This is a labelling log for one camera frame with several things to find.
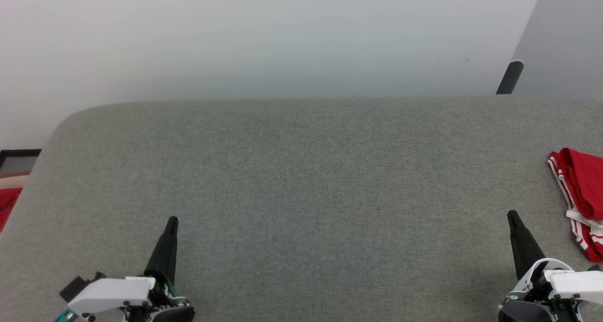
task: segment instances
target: gray fabric surface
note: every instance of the gray fabric surface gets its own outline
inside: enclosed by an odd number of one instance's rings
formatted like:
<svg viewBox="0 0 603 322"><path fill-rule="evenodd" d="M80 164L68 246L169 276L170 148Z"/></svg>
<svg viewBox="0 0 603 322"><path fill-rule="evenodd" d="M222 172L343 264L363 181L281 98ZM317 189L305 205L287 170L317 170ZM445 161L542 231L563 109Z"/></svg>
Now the gray fabric surface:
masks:
<svg viewBox="0 0 603 322"><path fill-rule="evenodd" d="M56 130L0 234L0 320L138 275L170 215L196 321L496 320L506 212L588 262L545 163L603 155L603 105L536 97L140 103Z"/></svg>

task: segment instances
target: teal object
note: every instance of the teal object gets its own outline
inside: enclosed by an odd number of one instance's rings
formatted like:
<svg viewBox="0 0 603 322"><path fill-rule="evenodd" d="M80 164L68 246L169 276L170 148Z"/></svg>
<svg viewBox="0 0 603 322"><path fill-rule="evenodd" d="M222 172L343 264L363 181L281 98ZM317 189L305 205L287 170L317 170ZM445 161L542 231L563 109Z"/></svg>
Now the teal object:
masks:
<svg viewBox="0 0 603 322"><path fill-rule="evenodd" d="M77 319L77 314L71 309L64 311L54 322L73 322Z"/></svg>

